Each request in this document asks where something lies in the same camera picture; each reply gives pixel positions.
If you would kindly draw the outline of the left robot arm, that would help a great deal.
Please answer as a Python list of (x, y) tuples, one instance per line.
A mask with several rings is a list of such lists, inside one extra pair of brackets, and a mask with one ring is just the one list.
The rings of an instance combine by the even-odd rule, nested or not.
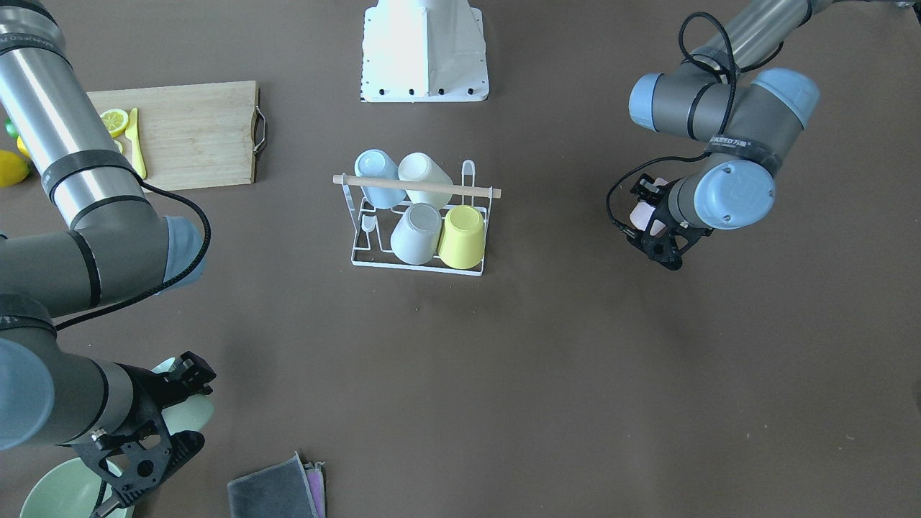
[(829, 6), (827, 1), (753, 1), (695, 50), (679, 43), (673, 73), (648, 73), (632, 88), (632, 121), (654, 132), (705, 144), (700, 171), (664, 181), (635, 168), (638, 204), (626, 240), (669, 270), (714, 230), (762, 220), (776, 200), (786, 155), (808, 127), (820, 98), (803, 73), (769, 68), (784, 40)]

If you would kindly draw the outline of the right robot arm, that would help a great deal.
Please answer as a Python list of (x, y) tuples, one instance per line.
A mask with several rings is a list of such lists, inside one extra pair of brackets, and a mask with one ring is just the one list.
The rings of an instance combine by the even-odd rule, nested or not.
[(2, 105), (65, 232), (2, 239), (2, 447), (63, 445), (112, 490), (93, 517), (131, 507), (204, 446), (163, 410), (211, 393), (191, 352), (167, 373), (65, 353), (58, 332), (201, 273), (209, 246), (182, 217), (161, 217), (119, 154), (37, 1), (2, 3)]

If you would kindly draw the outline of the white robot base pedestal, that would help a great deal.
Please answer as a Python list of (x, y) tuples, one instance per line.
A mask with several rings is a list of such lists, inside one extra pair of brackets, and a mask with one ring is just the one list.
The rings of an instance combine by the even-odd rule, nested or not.
[(365, 10), (362, 50), (362, 102), (489, 96), (483, 14), (467, 1), (379, 1)]

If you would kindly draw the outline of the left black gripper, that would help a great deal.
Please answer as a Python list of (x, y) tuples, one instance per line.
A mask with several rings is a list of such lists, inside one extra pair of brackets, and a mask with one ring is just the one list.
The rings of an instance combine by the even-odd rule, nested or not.
[(647, 206), (653, 211), (648, 233), (625, 229), (626, 240), (632, 246), (672, 271), (682, 267), (682, 253), (714, 232), (713, 227), (694, 225), (684, 215), (680, 207), (679, 183), (642, 174), (630, 193), (636, 197), (636, 209)]

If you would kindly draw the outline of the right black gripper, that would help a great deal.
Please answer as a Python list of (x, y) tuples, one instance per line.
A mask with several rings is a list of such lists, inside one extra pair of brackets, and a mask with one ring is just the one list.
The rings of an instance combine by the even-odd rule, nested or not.
[(210, 396), (216, 373), (210, 364), (187, 351), (144, 368), (111, 364), (102, 368), (105, 415), (71, 448), (101, 478), (98, 509), (128, 509), (159, 488), (204, 449), (204, 434), (173, 434), (164, 409), (192, 396)]

